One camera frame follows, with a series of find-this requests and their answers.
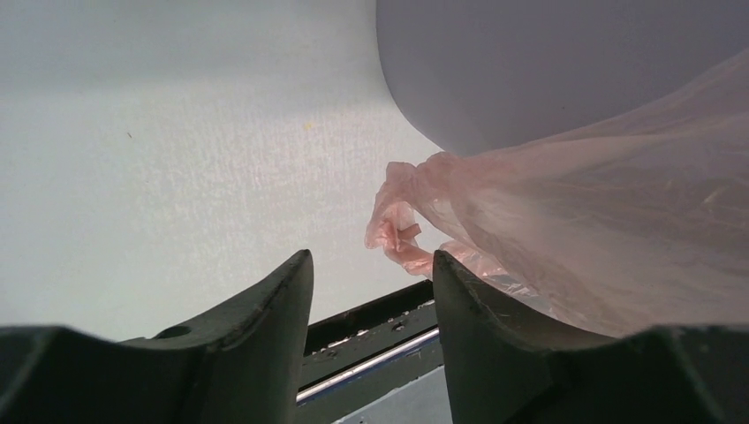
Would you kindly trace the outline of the grey round trash bin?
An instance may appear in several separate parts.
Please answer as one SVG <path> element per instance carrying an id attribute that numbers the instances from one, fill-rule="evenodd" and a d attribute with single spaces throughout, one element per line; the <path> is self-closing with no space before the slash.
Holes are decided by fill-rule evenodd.
<path id="1" fill-rule="evenodd" d="M 748 46 L 745 1 L 380 1 L 375 14 L 394 102 L 458 155 L 634 110 Z"/>

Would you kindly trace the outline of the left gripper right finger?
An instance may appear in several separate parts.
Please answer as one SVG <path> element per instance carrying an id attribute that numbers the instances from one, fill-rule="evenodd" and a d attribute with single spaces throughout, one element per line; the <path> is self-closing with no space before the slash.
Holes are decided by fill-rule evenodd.
<path id="1" fill-rule="evenodd" d="M 656 326 L 620 339 L 542 314 L 434 256 L 456 423 L 745 423 L 748 328 Z"/>

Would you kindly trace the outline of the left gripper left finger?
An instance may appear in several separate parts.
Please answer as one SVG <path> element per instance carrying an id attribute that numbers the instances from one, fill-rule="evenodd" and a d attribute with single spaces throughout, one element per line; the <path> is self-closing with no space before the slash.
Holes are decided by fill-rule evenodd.
<path id="1" fill-rule="evenodd" d="M 295 253 L 259 283 L 151 338 L 1 330 L 4 423 L 290 423 L 314 288 Z"/>

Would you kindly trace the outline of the pink plastic trash bag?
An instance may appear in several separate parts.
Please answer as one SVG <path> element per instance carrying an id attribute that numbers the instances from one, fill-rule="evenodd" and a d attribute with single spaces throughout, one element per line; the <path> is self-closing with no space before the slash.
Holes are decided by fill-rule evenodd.
<path id="1" fill-rule="evenodd" d="M 620 337 L 748 319 L 748 55 L 599 123 L 471 157 L 390 163 L 365 243 L 432 272 L 422 217 L 475 275 Z"/>

